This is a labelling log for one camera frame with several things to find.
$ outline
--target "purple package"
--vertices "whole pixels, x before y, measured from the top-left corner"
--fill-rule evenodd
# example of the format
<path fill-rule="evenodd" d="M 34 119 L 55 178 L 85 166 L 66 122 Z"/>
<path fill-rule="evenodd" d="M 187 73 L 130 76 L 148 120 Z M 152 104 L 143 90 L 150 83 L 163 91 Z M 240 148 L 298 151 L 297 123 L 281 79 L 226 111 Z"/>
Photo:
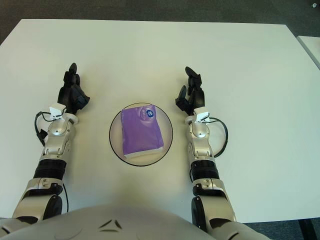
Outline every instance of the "purple package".
<path fill-rule="evenodd" d="M 126 108 L 121 111 L 122 149 L 126 158 L 159 153 L 164 141 L 154 105 Z"/>

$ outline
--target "white tabletop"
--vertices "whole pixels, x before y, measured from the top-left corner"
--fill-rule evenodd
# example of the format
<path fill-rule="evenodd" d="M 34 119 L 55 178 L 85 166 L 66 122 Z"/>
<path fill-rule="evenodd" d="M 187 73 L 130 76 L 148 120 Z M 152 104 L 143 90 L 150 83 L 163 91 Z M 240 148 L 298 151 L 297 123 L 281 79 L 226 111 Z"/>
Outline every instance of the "white tabletop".
<path fill-rule="evenodd" d="M 296 39 L 320 69 L 320 37 L 298 36 Z"/>
<path fill-rule="evenodd" d="M 0 46 L 1 217 L 33 177 L 35 114 L 57 101 L 72 62 L 91 100 L 77 113 L 64 175 L 71 210 L 133 203 L 191 221 L 186 114 L 175 105 L 189 66 L 210 116 L 229 129 L 216 164 L 237 220 L 320 216 L 320 71 L 285 25 L 24 19 Z M 109 143 L 115 115 L 137 102 L 159 106 L 173 127 L 167 155 L 146 167 L 119 160 Z M 223 129 L 210 129 L 217 151 Z"/>

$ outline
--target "black cable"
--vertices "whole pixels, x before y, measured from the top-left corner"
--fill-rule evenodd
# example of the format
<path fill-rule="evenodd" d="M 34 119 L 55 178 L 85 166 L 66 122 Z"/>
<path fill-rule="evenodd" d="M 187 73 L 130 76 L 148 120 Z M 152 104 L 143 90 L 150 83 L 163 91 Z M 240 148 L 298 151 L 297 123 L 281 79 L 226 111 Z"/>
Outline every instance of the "black cable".
<path fill-rule="evenodd" d="M 51 115 L 51 113 L 50 113 L 50 112 L 47 112 L 47 111 L 42 111 L 42 112 L 41 112 L 41 115 L 42 115 L 42 117 L 43 117 L 43 120 L 45 120 L 46 122 L 53 122 L 53 121 L 55 121 L 55 119 L 47 120 L 47 119 L 45 118 L 44 114 L 49 114 L 49 115 Z"/>
<path fill-rule="evenodd" d="M 43 146 L 45 146 L 45 141 L 42 139 L 41 135 L 40 135 L 40 132 L 38 130 L 38 126 L 37 126 L 37 120 L 38 118 L 42 115 L 42 112 L 38 112 L 36 115 L 35 115 L 35 118 L 34 118 L 34 129 L 35 129 L 35 133 L 36 133 L 36 136 L 38 137 L 39 141 L 41 142 L 41 144 Z"/>
<path fill-rule="evenodd" d="M 193 182 L 193 181 L 192 181 L 192 177 L 191 177 L 191 171 L 192 171 L 192 168 L 190 168 L 189 177 L 190 177 L 191 182 Z"/>
<path fill-rule="evenodd" d="M 67 190 L 66 190 L 66 186 L 63 183 L 63 189 L 64 189 L 64 193 L 65 193 L 65 199 L 66 199 L 66 212 L 69 212 L 69 200 L 68 200 L 68 194 L 67 194 Z"/>
<path fill-rule="evenodd" d="M 228 143 L 228 137 L 229 137 L 229 136 L 228 136 L 228 128 L 227 128 L 227 126 L 225 125 L 225 123 L 224 123 L 223 121 L 221 121 L 220 119 L 218 119 L 218 118 L 209 117 L 209 119 L 213 119 L 213 120 L 215 120 L 215 121 L 207 122 L 208 124 L 215 123 L 215 122 L 219 122 L 219 123 L 222 124 L 222 126 L 223 126 L 223 128 L 224 128 L 224 132 L 225 132 L 224 144 L 223 144 L 221 150 L 218 151 L 218 152 L 214 155 L 214 157 L 217 158 L 217 157 L 219 157 L 219 156 L 225 151 L 225 149 L 226 149 L 226 146 L 227 146 L 227 143 Z"/>

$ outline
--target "robotic hand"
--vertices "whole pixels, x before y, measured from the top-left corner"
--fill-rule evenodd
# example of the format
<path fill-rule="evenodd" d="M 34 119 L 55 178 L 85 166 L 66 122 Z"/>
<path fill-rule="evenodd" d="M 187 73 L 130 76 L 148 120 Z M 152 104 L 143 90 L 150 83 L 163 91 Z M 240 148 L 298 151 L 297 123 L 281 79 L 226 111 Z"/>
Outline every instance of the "robotic hand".
<path fill-rule="evenodd" d="M 12 218 L 6 219 L 6 228 L 2 226 L 7 233 L 61 214 L 62 200 L 59 194 L 63 189 L 65 168 L 70 160 L 74 125 L 78 123 L 75 114 L 90 100 L 80 88 L 75 63 L 65 72 L 63 81 L 58 103 L 50 106 L 50 112 L 39 112 L 35 117 L 34 127 L 43 151 L 34 176 L 28 182 Z M 38 130 L 37 120 L 40 116 L 45 121 L 52 122 L 47 132 Z"/>
<path fill-rule="evenodd" d="M 188 139 L 188 159 L 191 165 L 190 178 L 195 197 L 191 202 L 192 223 L 218 240 L 268 239 L 244 224 L 236 222 L 224 182 L 219 178 L 215 158 L 220 156 L 228 143 L 227 126 L 218 118 L 209 117 L 205 107 L 205 94 L 201 89 L 201 76 L 190 67 L 188 89 L 183 86 L 175 104 L 188 114 L 185 119 Z M 213 154 L 209 144 L 209 123 L 220 122 L 225 130 L 222 149 Z"/>

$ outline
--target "circle outline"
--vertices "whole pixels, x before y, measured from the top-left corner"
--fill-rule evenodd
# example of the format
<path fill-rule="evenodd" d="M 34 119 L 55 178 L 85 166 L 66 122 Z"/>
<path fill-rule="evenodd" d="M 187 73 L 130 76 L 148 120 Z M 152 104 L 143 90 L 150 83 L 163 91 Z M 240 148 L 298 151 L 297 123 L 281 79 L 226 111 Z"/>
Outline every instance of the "circle outline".
<path fill-rule="evenodd" d="M 130 107 L 130 106 L 135 105 L 135 104 L 149 104 L 149 105 L 153 105 L 153 104 L 148 103 L 148 102 L 136 102 L 136 103 L 132 103 L 132 104 L 124 107 L 123 109 L 126 109 L 127 107 Z M 173 127 L 172 127 L 171 120 L 170 120 L 169 116 L 166 114 L 166 112 L 163 111 L 163 110 L 162 110 L 160 107 L 158 107 L 157 105 L 154 105 L 154 106 L 157 107 L 158 109 L 160 109 L 160 110 L 166 115 L 166 117 L 169 119 L 169 123 L 170 123 L 170 126 L 171 126 L 172 137 L 171 137 L 171 142 L 170 142 L 170 146 L 169 146 L 168 150 L 165 152 L 165 154 L 164 154 L 160 159 L 158 159 L 157 161 L 155 161 L 155 162 L 153 162 L 153 163 L 147 164 L 147 165 L 135 165 L 135 164 L 129 163 L 129 162 L 123 160 L 121 157 L 119 157 L 119 155 L 116 153 L 116 151 L 115 151 L 114 148 L 112 147 L 111 136 L 110 136 L 112 124 L 114 123 L 116 117 L 121 113 L 121 111 L 119 111 L 119 112 L 115 115 L 115 117 L 113 118 L 113 120 L 112 120 L 112 122 L 111 122 L 111 125 L 110 125 L 110 128 L 109 128 L 109 143 L 110 143 L 110 146 L 111 146 L 112 151 L 114 152 L 114 154 L 115 154 L 121 161 L 123 161 L 124 163 L 129 164 L 129 165 L 131 165 L 131 166 L 135 166 L 135 167 L 146 167 L 146 166 L 150 166 L 150 165 L 152 165 L 152 164 L 155 164 L 155 163 L 159 162 L 159 161 L 160 161 L 161 159 L 163 159 L 163 158 L 167 155 L 167 153 L 169 152 L 169 150 L 170 150 L 170 148 L 171 148 L 171 145 L 172 145 L 172 142 L 173 142 L 173 140 L 174 140 L 174 129 L 173 129 Z"/>

